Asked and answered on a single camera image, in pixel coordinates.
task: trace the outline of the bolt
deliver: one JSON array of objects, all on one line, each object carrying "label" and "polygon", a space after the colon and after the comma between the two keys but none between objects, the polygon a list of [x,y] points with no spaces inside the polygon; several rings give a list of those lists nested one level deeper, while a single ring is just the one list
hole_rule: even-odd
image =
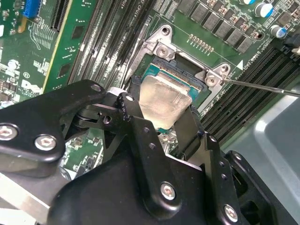
[{"label": "bolt", "polygon": [[207,84],[207,86],[213,87],[217,84],[217,80],[216,80],[215,76],[210,75],[205,79],[205,83]]},{"label": "bolt", "polygon": [[230,205],[225,205],[224,206],[225,213],[227,217],[236,223],[238,221],[238,214],[236,214],[236,211],[230,206]]},{"label": "bolt", "polygon": [[160,58],[166,58],[169,54],[168,49],[165,46],[160,46],[157,51],[157,56]]},{"label": "bolt", "polygon": [[234,153],[234,156],[235,156],[238,160],[242,160],[242,157],[241,157],[238,153]]},{"label": "bolt", "polygon": [[130,95],[126,95],[126,98],[127,98],[129,101],[131,101],[131,102],[133,102],[133,101],[134,101],[134,98],[133,98],[133,97],[131,97]]},{"label": "bolt", "polygon": [[174,188],[167,183],[163,183],[160,186],[160,191],[163,197],[165,197],[167,200],[173,200],[176,197]]},{"label": "bolt", "polygon": [[91,88],[92,88],[93,90],[95,90],[95,91],[98,91],[98,92],[101,91],[101,87],[100,87],[99,85],[97,85],[97,84],[93,84],[93,85],[91,86]]},{"label": "bolt", "polygon": [[17,137],[18,131],[11,125],[0,126],[0,141],[10,141]]},{"label": "bolt", "polygon": [[55,148],[55,138],[49,135],[42,135],[34,141],[35,146],[42,151],[50,151]]},{"label": "bolt", "polygon": [[210,136],[210,139],[213,141],[213,142],[217,142],[216,138],[214,136]]}]

